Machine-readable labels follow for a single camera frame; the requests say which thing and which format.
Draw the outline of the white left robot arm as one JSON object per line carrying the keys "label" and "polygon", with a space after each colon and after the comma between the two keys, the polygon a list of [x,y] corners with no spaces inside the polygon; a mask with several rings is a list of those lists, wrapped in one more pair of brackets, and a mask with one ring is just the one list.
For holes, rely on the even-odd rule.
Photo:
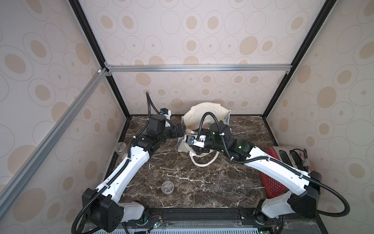
{"label": "white left robot arm", "polygon": [[77,234],[80,221],[86,219],[96,227],[89,231],[93,234],[104,230],[114,231],[118,225],[128,220],[140,219],[145,207],[137,202],[120,205],[121,196],[138,170],[168,139],[181,137],[186,127],[170,121],[171,111],[167,108],[148,113],[143,129],[132,138],[128,145],[127,156],[120,165],[95,189],[86,189],[82,194],[83,208],[73,221],[71,232]]}

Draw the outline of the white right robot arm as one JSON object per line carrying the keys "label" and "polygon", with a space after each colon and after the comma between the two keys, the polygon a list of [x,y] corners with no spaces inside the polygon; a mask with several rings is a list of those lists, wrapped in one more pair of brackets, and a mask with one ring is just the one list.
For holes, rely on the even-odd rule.
{"label": "white right robot arm", "polygon": [[[185,135],[184,140],[190,146],[223,153],[230,161],[254,168],[284,185],[288,189],[287,193],[265,199],[258,205],[260,213],[268,218],[287,214],[298,214],[306,218],[314,218],[317,214],[343,217],[350,212],[348,201],[336,190],[321,183],[318,172],[308,173],[291,167],[253,143],[235,139],[230,127],[218,121],[211,112],[203,114],[199,128],[190,135]],[[335,195],[343,203],[344,210],[338,213],[319,210],[321,189]]]}

